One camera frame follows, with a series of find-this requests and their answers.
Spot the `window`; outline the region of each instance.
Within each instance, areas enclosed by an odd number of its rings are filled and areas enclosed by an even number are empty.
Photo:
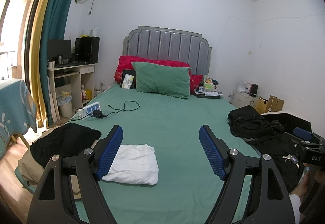
[[[31,33],[37,2],[0,0],[0,79],[25,79],[28,76],[28,34]]]

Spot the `red pillow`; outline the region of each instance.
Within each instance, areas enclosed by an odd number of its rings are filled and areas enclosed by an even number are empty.
[[[134,70],[132,66],[132,62],[149,62],[153,64],[158,65],[165,65],[165,66],[172,66],[172,67],[190,67],[189,64],[180,62],[180,61],[170,61],[170,60],[151,60],[151,59],[145,59],[137,56],[131,56],[131,55],[123,55],[119,59],[119,65],[117,66],[116,72],[115,72],[115,81],[117,83],[121,83],[122,78],[122,72],[124,69],[128,70]]]
[[[199,87],[203,75],[191,75],[190,78],[190,93],[193,94],[194,90]]]
[[[119,65],[117,66],[115,72],[115,81],[121,83],[122,73],[124,69],[134,70],[132,62],[149,62],[158,65],[172,66],[172,67],[190,67],[189,64],[181,61],[171,61],[171,60],[151,60],[145,59],[137,56],[123,55],[119,59]],[[190,93],[193,94],[194,90],[199,86],[203,75],[191,75],[191,71],[188,71],[190,75]]]

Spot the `green bed sheet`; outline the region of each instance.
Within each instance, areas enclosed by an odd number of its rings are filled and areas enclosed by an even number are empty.
[[[189,100],[127,90],[115,84],[92,102],[99,101],[104,114],[108,105],[122,109],[124,102],[137,101],[140,109],[111,114],[106,119],[89,117],[74,121],[99,130],[102,138],[117,124],[123,128],[122,144],[148,144],[155,148],[159,167],[155,186],[100,181],[103,195],[118,224],[203,224],[211,212],[223,181],[214,175],[199,141],[199,128],[209,125],[216,137],[242,154],[258,157],[242,139],[230,134],[227,114],[234,107],[225,99],[190,96]],[[136,108],[127,102],[126,109]],[[250,177],[245,178],[241,199],[233,219],[245,210]],[[87,221],[81,201],[80,218]]]

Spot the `patterned tablecloth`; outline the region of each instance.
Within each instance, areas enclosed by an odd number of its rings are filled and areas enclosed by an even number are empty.
[[[0,159],[13,134],[37,132],[36,105],[22,79],[0,81]]]

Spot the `metal bolt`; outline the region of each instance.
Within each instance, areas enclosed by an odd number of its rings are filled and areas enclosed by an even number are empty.
[[[93,153],[93,149],[91,149],[91,148],[85,149],[83,151],[83,153],[86,154],[86,155],[92,154]]]
[[[238,154],[238,150],[236,150],[236,149],[230,149],[229,152],[232,155],[237,155]]]
[[[264,160],[267,160],[267,161],[271,160],[271,156],[268,154],[264,154],[263,158],[264,158]]]
[[[53,161],[57,161],[59,158],[60,158],[60,156],[58,154],[54,154],[51,159]]]

